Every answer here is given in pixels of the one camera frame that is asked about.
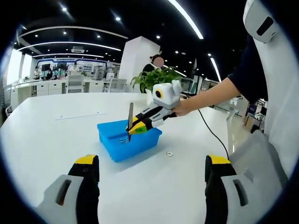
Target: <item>blue plastic box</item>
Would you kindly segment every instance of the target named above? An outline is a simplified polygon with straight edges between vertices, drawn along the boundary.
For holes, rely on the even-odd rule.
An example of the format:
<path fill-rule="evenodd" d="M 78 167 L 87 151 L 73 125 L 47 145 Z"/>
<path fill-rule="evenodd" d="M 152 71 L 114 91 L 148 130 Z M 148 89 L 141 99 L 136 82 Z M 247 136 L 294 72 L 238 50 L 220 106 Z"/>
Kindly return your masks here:
<path fill-rule="evenodd" d="M 98 124 L 100 142 L 115 162 L 121 162 L 153 148 L 157 145 L 159 136 L 162 134 L 159 129 L 152 128 L 146 133 L 131 135 L 130 143 L 120 143 L 120 139 L 126 140 L 128 137 L 127 126 L 128 120 Z"/>

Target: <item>hand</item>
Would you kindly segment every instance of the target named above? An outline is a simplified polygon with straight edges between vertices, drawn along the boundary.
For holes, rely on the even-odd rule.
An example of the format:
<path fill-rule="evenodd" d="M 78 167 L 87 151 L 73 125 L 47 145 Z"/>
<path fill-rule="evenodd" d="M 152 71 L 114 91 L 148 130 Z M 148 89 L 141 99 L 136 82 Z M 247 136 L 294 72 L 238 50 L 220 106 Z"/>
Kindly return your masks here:
<path fill-rule="evenodd" d="M 187 100 L 181 100 L 180 105 L 173 108 L 172 112 L 175 112 L 177 116 L 185 116 L 190 113 L 191 110 L 188 108 Z"/>

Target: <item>white desk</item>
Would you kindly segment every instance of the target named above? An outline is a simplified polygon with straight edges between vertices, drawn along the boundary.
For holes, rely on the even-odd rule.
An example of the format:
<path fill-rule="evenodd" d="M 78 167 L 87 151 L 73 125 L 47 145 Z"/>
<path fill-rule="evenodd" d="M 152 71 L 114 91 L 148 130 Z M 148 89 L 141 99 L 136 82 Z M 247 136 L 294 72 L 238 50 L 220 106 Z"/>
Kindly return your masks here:
<path fill-rule="evenodd" d="M 26 99 L 1 128 L 3 156 L 13 182 L 31 206 L 74 161 L 100 160 L 99 222 L 103 224 L 199 224 L 206 216 L 207 154 L 226 156 L 197 111 L 160 126 L 158 145 L 114 163 L 99 142 L 97 124 L 128 118 L 146 105 L 137 93 L 73 93 Z M 226 115 L 202 109 L 206 122 L 228 147 Z M 169 157 L 166 152 L 173 152 Z"/>

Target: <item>dark sleeve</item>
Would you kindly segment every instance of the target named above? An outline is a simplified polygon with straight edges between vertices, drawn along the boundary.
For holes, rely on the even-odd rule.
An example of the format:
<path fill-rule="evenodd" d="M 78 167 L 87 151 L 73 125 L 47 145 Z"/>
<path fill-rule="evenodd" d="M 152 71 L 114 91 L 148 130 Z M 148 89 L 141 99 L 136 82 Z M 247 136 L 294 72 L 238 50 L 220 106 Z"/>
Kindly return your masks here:
<path fill-rule="evenodd" d="M 155 68 L 151 64 L 147 64 L 142 71 L 150 72 L 153 71 Z"/>
<path fill-rule="evenodd" d="M 262 62 L 251 36 L 247 39 L 241 64 L 228 78 L 249 102 L 254 103 L 260 98 L 268 100 Z"/>

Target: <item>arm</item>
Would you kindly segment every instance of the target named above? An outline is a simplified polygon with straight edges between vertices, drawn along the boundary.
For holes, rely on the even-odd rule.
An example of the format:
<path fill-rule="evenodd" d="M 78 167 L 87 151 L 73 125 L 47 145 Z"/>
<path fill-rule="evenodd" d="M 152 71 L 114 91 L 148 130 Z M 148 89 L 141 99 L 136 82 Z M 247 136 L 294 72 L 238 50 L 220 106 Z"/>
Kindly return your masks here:
<path fill-rule="evenodd" d="M 174 108 L 173 112 L 175 112 L 178 116 L 185 115 L 191 111 L 206 106 L 212 106 L 239 95 L 240 92 L 232 81 L 229 78 L 226 78 L 208 91 L 201 92 L 199 95 L 182 100 L 181 105 Z"/>
<path fill-rule="evenodd" d="M 193 110 L 224 102 L 240 94 L 251 103 L 260 98 L 268 100 L 263 66 L 252 37 L 248 38 L 242 63 L 233 74 L 208 91 L 183 100 L 173 112 L 178 116 L 186 115 Z"/>

